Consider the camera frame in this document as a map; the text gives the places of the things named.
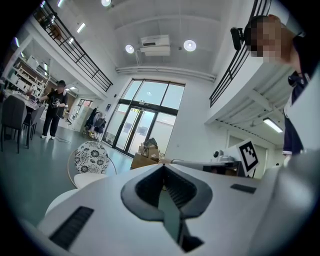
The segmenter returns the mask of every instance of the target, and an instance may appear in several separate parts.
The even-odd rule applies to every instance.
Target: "patterned cushion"
[[[106,149],[100,143],[87,141],[75,152],[74,163],[80,173],[105,174],[109,164]]]

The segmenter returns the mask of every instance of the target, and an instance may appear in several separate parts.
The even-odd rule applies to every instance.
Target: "black and white patterned chair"
[[[114,172],[117,174],[115,165],[109,158],[107,150],[98,142],[87,141],[80,145],[73,153],[75,153],[74,164],[77,173],[72,179],[69,170],[69,157],[68,175],[73,185],[78,189],[81,189],[94,181],[106,178],[106,169],[110,162],[114,167]]]

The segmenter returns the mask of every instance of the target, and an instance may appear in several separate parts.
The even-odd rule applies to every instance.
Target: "ceiling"
[[[126,45],[135,50],[142,46],[141,38],[169,35],[170,56],[145,56],[138,53],[141,65],[166,66],[211,73],[220,48],[224,0],[113,0],[104,7],[101,0],[50,1],[62,22],[80,43],[90,41],[100,45],[116,68],[136,66],[135,54],[125,51]],[[77,33],[79,25],[86,27]],[[188,52],[186,40],[196,43]]]
[[[22,42],[24,33],[21,32],[17,35],[17,38],[20,42]],[[48,74],[55,80],[64,80],[66,83],[66,87],[70,88],[72,86],[77,89],[72,90],[72,92],[76,95],[88,95],[88,97],[96,96],[91,90],[89,90],[86,86],[80,83],[73,75],[71,75],[64,67],[62,67],[57,61],[55,61],[47,51],[42,48],[40,44],[38,44],[35,40],[32,40],[31,43],[23,50],[23,54],[28,59],[31,55],[34,56],[39,65],[42,67],[44,63],[48,65]]]
[[[254,90],[269,101],[277,110],[268,110],[246,96],[236,106],[228,111],[228,114],[218,120],[234,127],[255,134],[275,145],[283,145],[284,132],[277,133],[263,122],[264,118],[270,118],[284,130],[284,106],[288,101],[292,88],[288,84],[288,76],[293,70],[285,65],[274,65],[274,68],[261,78]]]

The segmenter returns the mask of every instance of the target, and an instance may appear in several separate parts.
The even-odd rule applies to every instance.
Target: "headphones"
[[[236,51],[241,50],[242,43],[245,41],[244,34],[242,32],[242,28],[233,27],[230,29],[233,47]]]

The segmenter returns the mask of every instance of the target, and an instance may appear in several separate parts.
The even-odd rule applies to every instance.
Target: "air conditioner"
[[[169,35],[153,35],[141,38],[140,51],[146,56],[170,56]]]

